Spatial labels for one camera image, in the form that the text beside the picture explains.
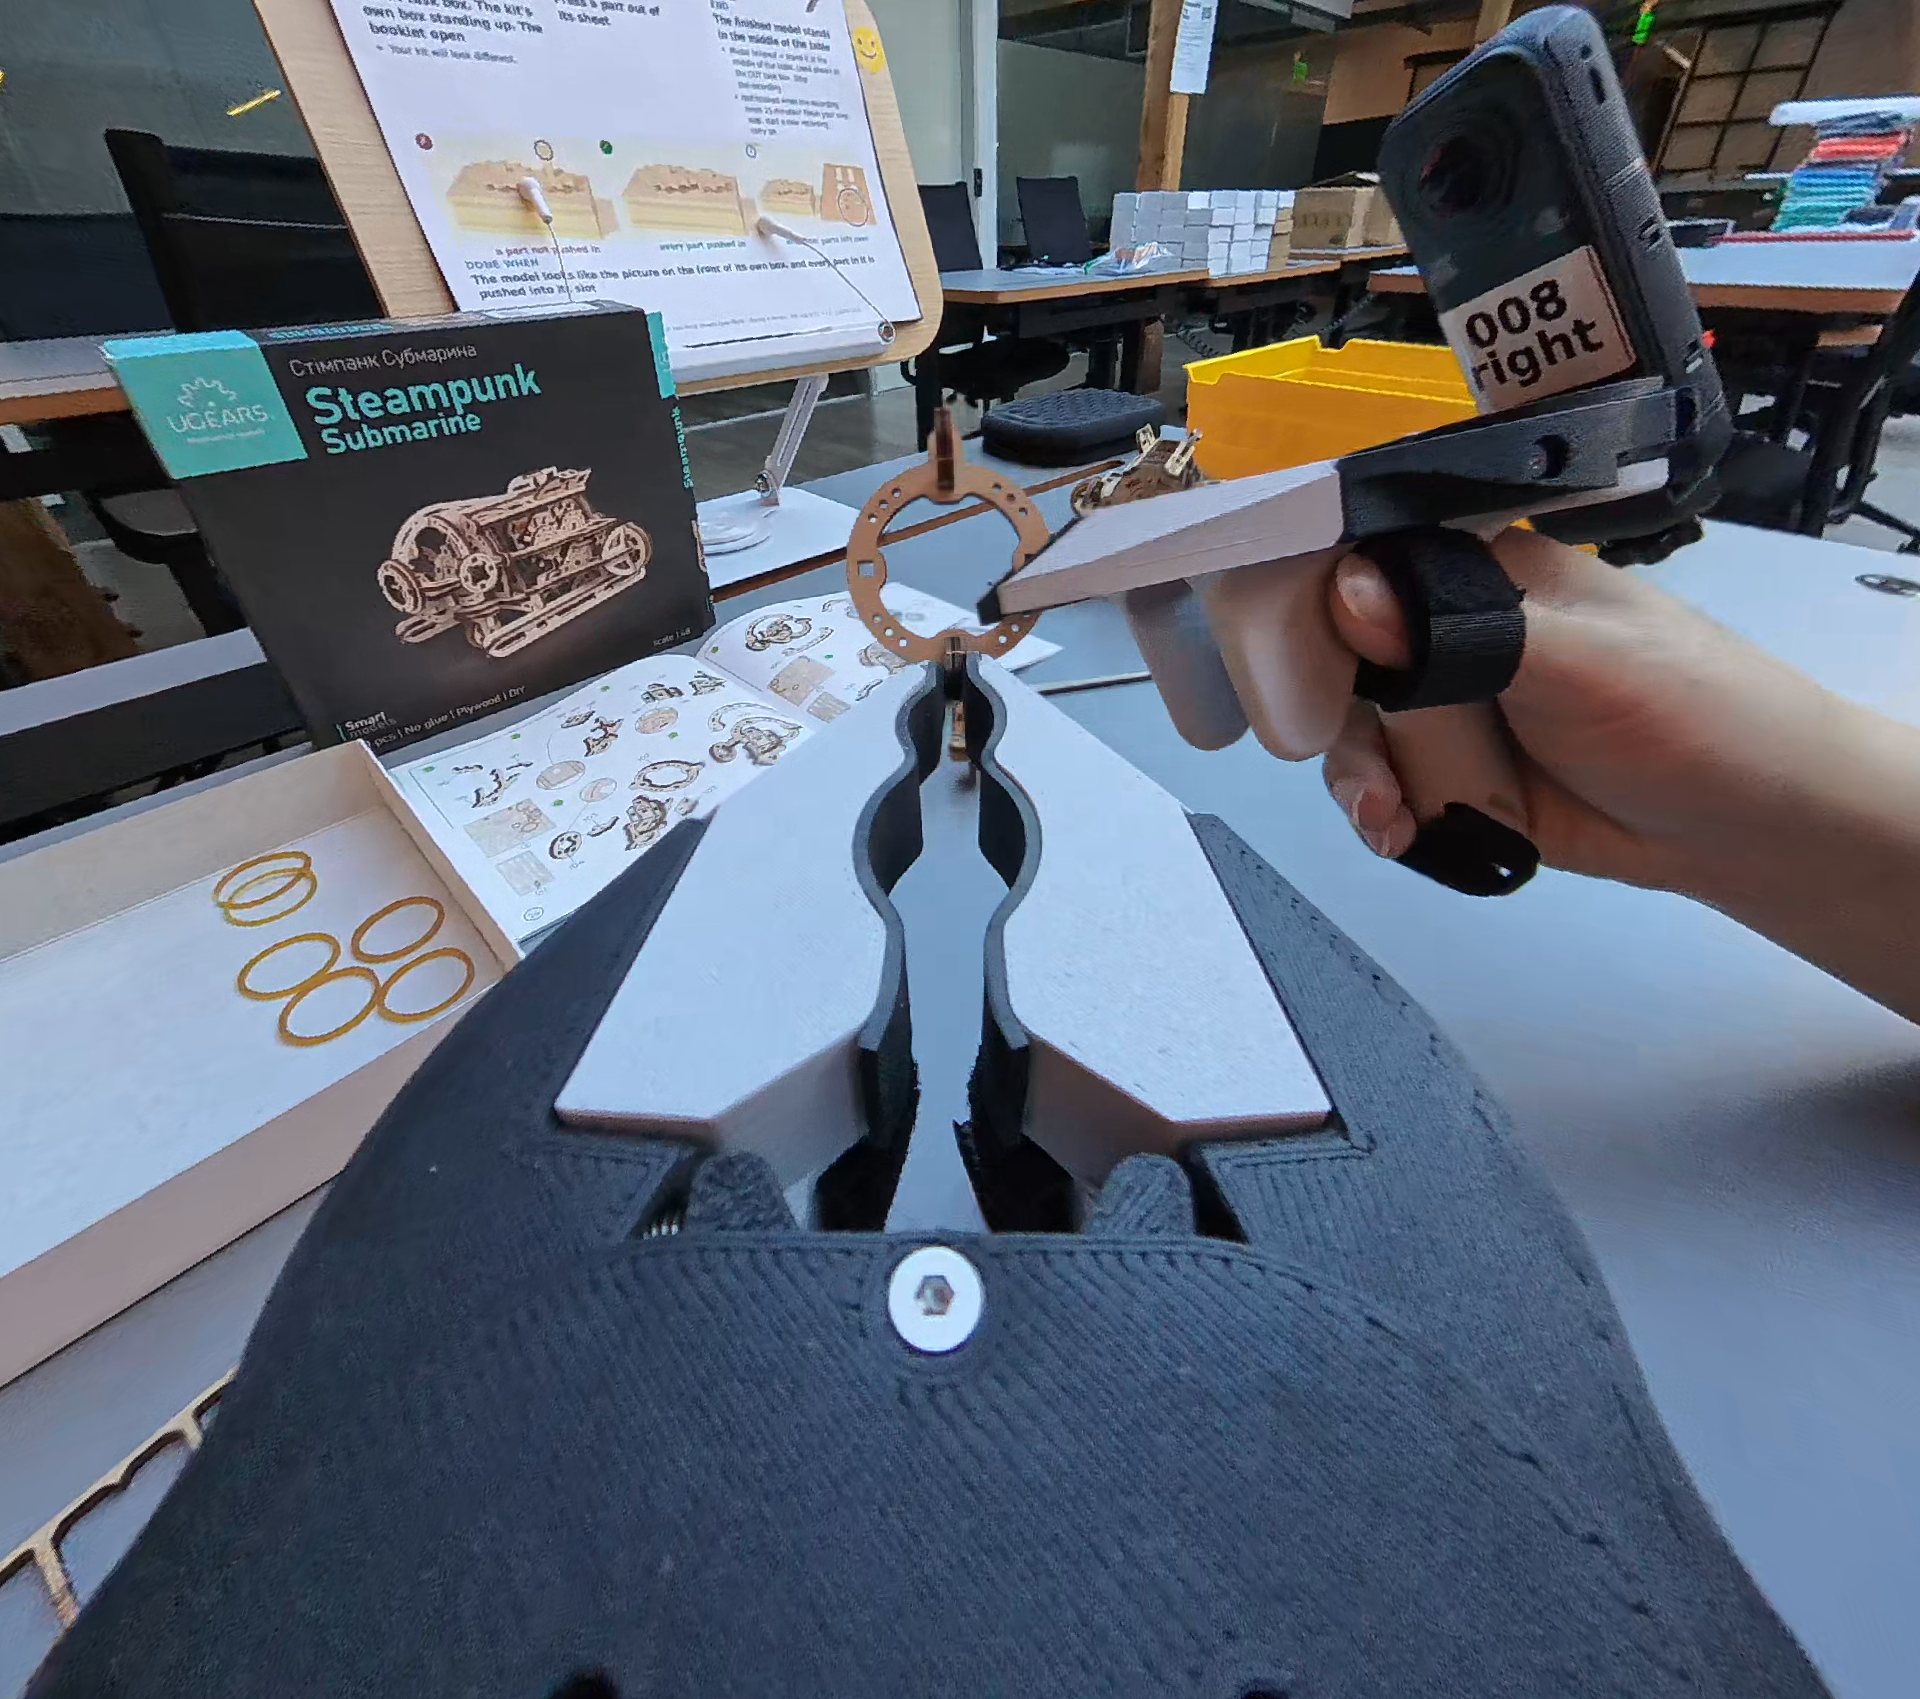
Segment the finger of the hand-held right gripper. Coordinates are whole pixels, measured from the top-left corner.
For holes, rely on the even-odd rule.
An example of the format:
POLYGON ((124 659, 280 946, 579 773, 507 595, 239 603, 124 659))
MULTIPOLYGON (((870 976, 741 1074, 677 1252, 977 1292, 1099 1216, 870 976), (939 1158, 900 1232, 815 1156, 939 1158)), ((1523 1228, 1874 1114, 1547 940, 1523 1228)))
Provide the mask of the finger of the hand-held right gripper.
POLYGON ((975 605, 981 623, 1318 555, 1346 537, 1334 463, 1203 485, 1065 525, 975 605))

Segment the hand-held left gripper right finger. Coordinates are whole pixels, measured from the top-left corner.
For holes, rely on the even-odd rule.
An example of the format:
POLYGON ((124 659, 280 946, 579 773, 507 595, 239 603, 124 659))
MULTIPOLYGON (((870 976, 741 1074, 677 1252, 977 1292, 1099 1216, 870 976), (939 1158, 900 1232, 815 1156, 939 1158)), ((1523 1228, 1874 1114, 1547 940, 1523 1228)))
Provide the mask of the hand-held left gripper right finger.
POLYGON ((1319 1130, 1332 1104, 1186 809, 1001 667, 972 659, 983 944, 959 1130, 996 1232, 1063 1232, 1135 1154, 1319 1130))

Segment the wooden ring model part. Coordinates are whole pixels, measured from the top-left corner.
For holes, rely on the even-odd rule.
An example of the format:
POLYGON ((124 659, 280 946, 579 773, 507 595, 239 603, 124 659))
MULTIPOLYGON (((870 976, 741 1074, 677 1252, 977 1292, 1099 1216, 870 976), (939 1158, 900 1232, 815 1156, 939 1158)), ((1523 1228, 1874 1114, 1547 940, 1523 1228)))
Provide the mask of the wooden ring model part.
POLYGON ((987 625, 983 631, 907 633, 881 597, 890 579, 887 557, 883 555, 887 535, 911 505, 927 503, 936 509, 951 509, 959 503, 981 503, 1011 527, 1017 541, 1013 569, 1022 569, 1045 549, 1049 533, 1040 515, 1040 505, 1023 489, 966 461, 948 409, 936 411, 930 437, 923 465, 877 487, 858 515, 845 547, 845 585, 858 621, 875 635, 885 655, 909 665, 937 665, 948 705, 954 707, 948 755, 954 761, 967 759, 975 765, 985 731, 972 723, 964 711, 966 665, 972 657, 1008 657, 1034 631, 1040 617, 1035 613, 1013 615, 1008 621, 987 625))

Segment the person's right forearm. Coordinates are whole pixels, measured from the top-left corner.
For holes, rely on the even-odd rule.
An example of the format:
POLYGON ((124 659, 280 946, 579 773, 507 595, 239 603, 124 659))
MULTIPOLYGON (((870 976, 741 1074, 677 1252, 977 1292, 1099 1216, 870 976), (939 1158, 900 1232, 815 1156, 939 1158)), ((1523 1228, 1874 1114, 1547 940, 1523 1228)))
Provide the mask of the person's right forearm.
POLYGON ((1671 615, 1683 767, 1660 884, 1915 1022, 1915 729, 1671 615))

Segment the small wooden model sub-assembly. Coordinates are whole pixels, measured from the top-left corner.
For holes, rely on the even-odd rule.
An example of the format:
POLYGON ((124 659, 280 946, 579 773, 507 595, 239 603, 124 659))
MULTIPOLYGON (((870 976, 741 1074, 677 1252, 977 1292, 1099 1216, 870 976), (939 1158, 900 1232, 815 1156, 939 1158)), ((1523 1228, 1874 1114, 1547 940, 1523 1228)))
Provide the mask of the small wooden model sub-assembly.
POLYGON ((1069 511, 1075 519, 1192 491, 1203 483, 1203 473, 1196 465, 1201 435, 1188 431, 1168 439, 1158 429, 1144 427, 1135 437, 1135 455, 1126 465, 1088 477, 1071 489, 1069 511))

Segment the black model kit box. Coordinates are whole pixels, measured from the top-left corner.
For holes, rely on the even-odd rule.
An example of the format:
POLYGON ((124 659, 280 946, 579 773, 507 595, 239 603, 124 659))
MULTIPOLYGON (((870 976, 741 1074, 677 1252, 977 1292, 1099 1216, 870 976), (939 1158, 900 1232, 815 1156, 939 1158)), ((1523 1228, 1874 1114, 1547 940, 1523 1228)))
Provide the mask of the black model kit box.
POLYGON ((104 357, 317 747, 393 753, 711 625, 658 315, 144 337, 104 357))

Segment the person's right hand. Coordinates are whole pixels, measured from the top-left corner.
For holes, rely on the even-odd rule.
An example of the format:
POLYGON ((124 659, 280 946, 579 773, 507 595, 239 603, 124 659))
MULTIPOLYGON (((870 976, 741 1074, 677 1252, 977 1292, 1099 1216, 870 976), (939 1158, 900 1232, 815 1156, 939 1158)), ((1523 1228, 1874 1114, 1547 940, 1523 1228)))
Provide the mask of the person's right hand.
MULTIPOLYGON (((1696 854, 1711 838, 1689 811, 1697 745, 1673 697, 1692 623, 1657 591, 1539 535, 1507 531, 1492 553, 1523 595, 1522 671, 1499 697, 1518 793, 1465 803, 1528 834, 1552 870, 1711 898, 1696 854)), ((1402 609, 1374 563, 1347 555, 1326 595, 1356 659, 1410 663, 1402 609)), ((1347 825, 1393 860, 1418 823, 1402 765, 1434 753, 1404 731, 1388 739, 1381 717, 1354 703, 1322 763, 1347 825)))

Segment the yellow plastic bin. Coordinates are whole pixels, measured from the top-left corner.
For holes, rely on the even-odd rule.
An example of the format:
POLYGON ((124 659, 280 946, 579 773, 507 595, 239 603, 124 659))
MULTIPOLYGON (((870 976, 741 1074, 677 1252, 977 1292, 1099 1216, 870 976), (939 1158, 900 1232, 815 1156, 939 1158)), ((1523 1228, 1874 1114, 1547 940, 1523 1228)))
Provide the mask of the yellow plastic bin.
POLYGON ((1186 429, 1211 483, 1332 463, 1449 425, 1476 403, 1444 347, 1306 337, 1186 369, 1186 429))

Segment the open instruction booklet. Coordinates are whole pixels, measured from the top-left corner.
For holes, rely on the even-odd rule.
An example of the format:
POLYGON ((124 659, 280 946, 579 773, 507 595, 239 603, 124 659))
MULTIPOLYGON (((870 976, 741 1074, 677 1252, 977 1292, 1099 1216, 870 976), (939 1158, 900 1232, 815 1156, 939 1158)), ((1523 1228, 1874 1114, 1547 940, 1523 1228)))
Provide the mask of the open instruction booklet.
POLYGON ((755 609, 694 657, 646 659, 389 769, 419 832, 518 946, 602 892, 683 821, 815 733, 887 701, 906 667, 845 593, 755 609))

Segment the brown cardboard box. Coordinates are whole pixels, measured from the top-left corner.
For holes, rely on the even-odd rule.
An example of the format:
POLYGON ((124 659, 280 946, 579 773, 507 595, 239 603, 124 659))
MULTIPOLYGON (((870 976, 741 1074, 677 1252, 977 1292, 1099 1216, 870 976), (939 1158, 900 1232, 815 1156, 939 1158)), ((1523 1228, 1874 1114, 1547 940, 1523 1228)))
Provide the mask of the brown cardboard box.
POLYGON ((1289 251, 1294 255, 1356 253, 1402 245, 1380 175, 1342 175, 1294 195, 1289 217, 1289 251))

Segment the stack of coloured trays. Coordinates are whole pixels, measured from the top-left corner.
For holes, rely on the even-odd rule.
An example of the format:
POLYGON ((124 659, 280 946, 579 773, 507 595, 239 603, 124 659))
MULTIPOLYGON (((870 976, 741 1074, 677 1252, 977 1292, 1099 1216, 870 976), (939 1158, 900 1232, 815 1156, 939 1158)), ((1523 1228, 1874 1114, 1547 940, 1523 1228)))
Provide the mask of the stack of coloured trays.
POLYGON ((1908 151, 1918 99, 1784 103, 1767 123, 1812 129, 1812 149, 1790 171, 1769 231, 1808 235, 1869 225, 1883 177, 1908 151))

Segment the black mesh office chair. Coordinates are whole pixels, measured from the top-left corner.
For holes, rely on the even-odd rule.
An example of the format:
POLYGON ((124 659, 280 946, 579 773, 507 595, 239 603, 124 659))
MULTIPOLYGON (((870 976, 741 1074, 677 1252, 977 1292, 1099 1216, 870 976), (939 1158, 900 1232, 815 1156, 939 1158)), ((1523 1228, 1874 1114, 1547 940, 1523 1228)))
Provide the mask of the black mesh office chair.
POLYGON ((1819 539, 1863 515, 1886 421, 1915 413, 1918 289, 1880 317, 1813 321, 1727 313, 1713 323, 1733 437, 1717 467, 1709 519, 1819 539))

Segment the shallow white cardboard box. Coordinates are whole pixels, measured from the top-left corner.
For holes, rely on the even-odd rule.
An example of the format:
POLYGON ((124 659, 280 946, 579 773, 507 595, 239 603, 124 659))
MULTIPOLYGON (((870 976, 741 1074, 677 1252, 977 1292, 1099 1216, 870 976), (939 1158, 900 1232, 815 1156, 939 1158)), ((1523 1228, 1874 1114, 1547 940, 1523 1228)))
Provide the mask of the shallow white cardboard box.
POLYGON ((3 864, 1 1378, 52 1358, 317 1188, 515 960, 398 817, 362 747, 137 807, 3 864), (429 1026, 299 1050, 231 976, 209 902, 242 860, 307 850, 323 894, 443 896, 481 962, 429 1026))

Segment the printed instruction sheet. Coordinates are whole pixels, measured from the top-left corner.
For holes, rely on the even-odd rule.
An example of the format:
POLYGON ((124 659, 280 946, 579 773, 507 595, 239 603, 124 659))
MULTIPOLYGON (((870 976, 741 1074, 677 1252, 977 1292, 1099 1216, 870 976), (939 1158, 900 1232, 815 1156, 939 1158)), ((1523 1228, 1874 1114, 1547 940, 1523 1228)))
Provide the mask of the printed instruction sheet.
POLYGON ((330 5, 462 311, 636 307, 710 371, 917 321, 844 0, 330 5))

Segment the black high-back chair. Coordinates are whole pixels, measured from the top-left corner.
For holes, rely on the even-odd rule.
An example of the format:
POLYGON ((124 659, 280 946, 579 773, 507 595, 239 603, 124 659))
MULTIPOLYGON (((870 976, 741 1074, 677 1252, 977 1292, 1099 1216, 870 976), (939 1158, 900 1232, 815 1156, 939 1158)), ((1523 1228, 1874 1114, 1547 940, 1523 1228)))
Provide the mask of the black high-back chair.
POLYGON ((384 319, 316 161, 178 149, 140 131, 109 129, 104 143, 175 331, 384 319))

